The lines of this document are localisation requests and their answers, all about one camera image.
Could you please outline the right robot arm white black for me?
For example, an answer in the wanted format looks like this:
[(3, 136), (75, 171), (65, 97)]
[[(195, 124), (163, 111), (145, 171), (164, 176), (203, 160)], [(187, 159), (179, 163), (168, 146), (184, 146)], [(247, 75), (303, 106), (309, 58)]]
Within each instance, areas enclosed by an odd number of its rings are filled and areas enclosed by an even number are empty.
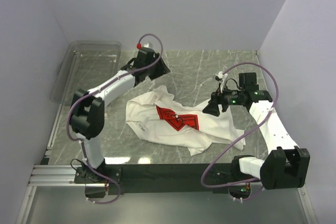
[(253, 117), (266, 142), (265, 160), (251, 155), (236, 156), (229, 174), (234, 181), (260, 180), (265, 189), (301, 188), (305, 184), (310, 153), (290, 137), (274, 107), (269, 92), (261, 90), (254, 72), (239, 74), (237, 89), (231, 90), (223, 82), (211, 94), (203, 112), (219, 116), (230, 106), (240, 105)]

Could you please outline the white t-shirt red print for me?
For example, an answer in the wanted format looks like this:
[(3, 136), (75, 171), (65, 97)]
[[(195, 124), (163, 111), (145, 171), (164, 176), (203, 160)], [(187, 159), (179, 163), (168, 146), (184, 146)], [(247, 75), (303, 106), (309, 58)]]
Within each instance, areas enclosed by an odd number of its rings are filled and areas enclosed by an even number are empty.
[(213, 143), (230, 144), (244, 134), (235, 128), (230, 110), (212, 116), (202, 112), (207, 104), (183, 106), (161, 85), (127, 102), (125, 122), (141, 140), (186, 147), (194, 156)]

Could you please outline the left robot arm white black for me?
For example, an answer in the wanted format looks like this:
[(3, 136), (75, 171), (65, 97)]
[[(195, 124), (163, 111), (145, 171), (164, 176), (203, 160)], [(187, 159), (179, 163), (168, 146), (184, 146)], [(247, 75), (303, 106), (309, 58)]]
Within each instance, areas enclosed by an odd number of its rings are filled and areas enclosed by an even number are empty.
[(161, 52), (141, 47), (136, 57), (110, 79), (90, 90), (77, 90), (72, 99), (67, 119), (67, 134), (72, 141), (80, 143), (82, 168), (91, 182), (103, 179), (112, 181), (106, 169), (99, 135), (104, 128), (105, 108), (117, 97), (127, 93), (146, 78), (155, 80), (170, 70), (162, 59)]

